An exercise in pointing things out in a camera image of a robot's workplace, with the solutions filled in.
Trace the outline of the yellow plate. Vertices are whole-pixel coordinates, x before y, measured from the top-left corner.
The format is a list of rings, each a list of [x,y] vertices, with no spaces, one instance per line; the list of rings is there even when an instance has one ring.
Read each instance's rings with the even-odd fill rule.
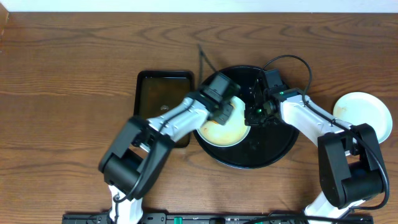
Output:
[[[244,121],[245,103],[237,96],[232,97],[233,111],[225,125],[207,121],[200,129],[199,136],[207,143],[218,147],[230,147],[241,142],[249,133],[250,127]]]

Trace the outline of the pale green plate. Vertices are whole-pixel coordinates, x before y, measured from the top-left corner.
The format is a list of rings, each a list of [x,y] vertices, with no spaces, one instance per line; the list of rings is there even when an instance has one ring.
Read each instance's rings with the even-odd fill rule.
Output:
[[[379,143],[391,134],[393,121],[387,106],[369,93],[352,92],[343,95],[334,105],[333,116],[353,125],[369,124]]]

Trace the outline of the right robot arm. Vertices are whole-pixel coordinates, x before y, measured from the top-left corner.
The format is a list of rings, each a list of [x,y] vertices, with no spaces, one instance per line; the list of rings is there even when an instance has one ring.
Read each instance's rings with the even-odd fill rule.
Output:
[[[318,148],[320,195],[303,211],[305,223],[343,223],[365,201],[383,194],[389,199],[389,178],[375,130],[368,124],[342,121],[316,105],[306,91],[285,86],[253,90],[245,110],[250,126],[284,123],[304,134]]]

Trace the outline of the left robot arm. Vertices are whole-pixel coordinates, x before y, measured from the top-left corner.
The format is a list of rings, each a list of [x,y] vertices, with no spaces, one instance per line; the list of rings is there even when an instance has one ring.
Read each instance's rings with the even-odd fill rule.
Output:
[[[230,95],[190,92],[174,109],[155,118],[133,116],[99,162],[112,196],[108,223],[138,223],[142,199],[155,184],[175,143],[207,121],[225,124]]]

